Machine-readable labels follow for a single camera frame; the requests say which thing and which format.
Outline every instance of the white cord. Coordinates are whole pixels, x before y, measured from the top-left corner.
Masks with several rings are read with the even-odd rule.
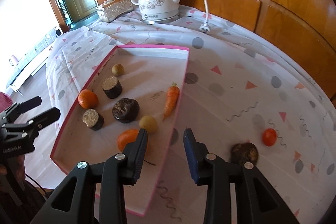
[[[208,32],[210,29],[208,27],[209,23],[209,9],[208,9],[208,1],[204,0],[204,7],[205,7],[205,21],[203,25],[200,26],[200,30],[203,31],[204,33]]]

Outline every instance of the power cord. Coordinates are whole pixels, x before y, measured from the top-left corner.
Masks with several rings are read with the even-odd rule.
[[[38,187],[41,188],[41,190],[45,193],[45,197],[46,197],[46,198],[49,197],[49,195],[48,195],[48,193],[46,192],[46,190],[44,190],[44,188],[43,188],[40,184],[38,184],[38,182],[37,182],[36,180],[34,180],[32,177],[30,177],[30,176],[27,175],[27,174],[26,174],[26,176],[27,176],[28,178],[30,178],[32,181],[34,181],[34,182],[38,185]]]
[[[208,9],[208,1],[207,0],[203,0],[204,1],[204,7],[205,7],[205,21],[204,23],[199,27],[199,30],[203,33],[207,33],[210,31],[210,27],[209,27],[209,9]]]

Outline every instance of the pink border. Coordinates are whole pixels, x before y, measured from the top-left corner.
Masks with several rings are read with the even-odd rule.
[[[88,87],[88,85],[91,83],[91,81],[93,80],[93,78],[95,77],[95,75],[98,73],[98,71],[100,70],[100,68],[105,64],[105,62],[108,60],[108,58],[111,56],[111,54],[113,52],[115,52],[116,49],[118,48],[166,48],[166,49],[175,49],[175,50],[184,50],[184,51],[187,51],[188,54],[187,54],[187,61],[189,60],[189,51],[190,49],[187,48],[187,47],[180,47],[180,46],[173,46],[173,45],[137,45],[137,44],[134,44],[134,45],[117,45],[115,46],[107,55],[106,57],[102,60],[102,62],[99,64],[99,66],[95,69],[95,71],[92,73],[92,75],[90,76],[90,78],[88,79],[88,81],[85,83],[85,85],[83,86],[83,89],[86,89]],[[183,90],[183,87],[184,87],[184,82],[182,82],[182,86],[180,88],[180,94],[179,94],[179,99],[178,99],[178,102],[177,102],[177,106],[176,106],[176,111],[175,111],[175,117],[174,117],[174,121],[173,121],[173,124],[175,125],[175,122],[176,122],[176,118],[177,118],[177,115],[178,115],[178,112],[179,112],[179,107],[180,107],[180,102],[181,102],[181,96],[182,96],[182,92],[181,90]],[[60,140],[60,137],[67,125],[67,122],[72,114],[72,112],[74,111],[75,107],[78,105],[78,96],[76,97],[73,105],[71,106],[66,118],[64,119],[64,122],[58,132],[58,135],[56,137],[56,140],[55,140],[55,143],[54,143],[54,146],[51,150],[51,153],[50,153],[50,158],[51,160],[57,165],[57,167],[59,169],[62,170],[63,173],[65,173],[66,175],[68,175],[68,172],[66,172],[59,164],[56,160],[54,160],[54,154],[55,154],[55,151],[56,151],[56,148],[57,148],[57,145],[59,143],[59,140]],[[166,158],[167,158],[167,155],[168,155],[168,152],[169,152],[169,149],[166,150],[166,154],[164,155],[164,162],[166,161]],[[162,169],[163,169],[163,166],[164,164],[162,165],[160,171],[159,171],[159,176],[157,177],[157,181],[155,183],[155,185],[158,184],[158,181],[160,179],[160,175],[162,173]],[[141,216],[141,217],[144,217],[147,213],[147,210],[149,208],[149,205],[150,205],[150,202],[152,201],[153,199],[153,195],[154,195],[155,191],[152,192],[152,195],[150,197],[150,201],[148,202],[148,205],[146,206],[145,208],[145,211],[142,214],[140,213],[136,213],[136,212],[133,212],[133,211],[130,211],[130,210],[126,210],[128,213],[131,213],[133,215],[137,215],[137,216]]]

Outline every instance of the silver screw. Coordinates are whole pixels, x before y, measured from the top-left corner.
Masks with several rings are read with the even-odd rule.
[[[125,158],[125,155],[123,153],[116,154],[115,158],[117,160],[123,160]]]
[[[253,165],[253,163],[248,161],[248,162],[244,163],[244,167],[246,169],[252,169],[254,167],[254,165]]]
[[[208,160],[214,160],[215,158],[216,158],[215,154],[212,154],[212,153],[207,154],[207,159]]]
[[[77,167],[79,169],[84,169],[87,166],[87,163],[85,161],[81,161],[80,163],[77,164]]]

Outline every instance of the yellow round fruit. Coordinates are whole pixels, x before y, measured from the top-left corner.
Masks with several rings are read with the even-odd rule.
[[[144,128],[148,134],[153,134],[158,130],[158,124],[154,117],[143,116],[139,121],[140,128]]]
[[[112,67],[112,73],[115,75],[115,76],[120,76],[120,75],[123,75],[124,74],[124,67],[122,64],[115,64],[113,67]]]

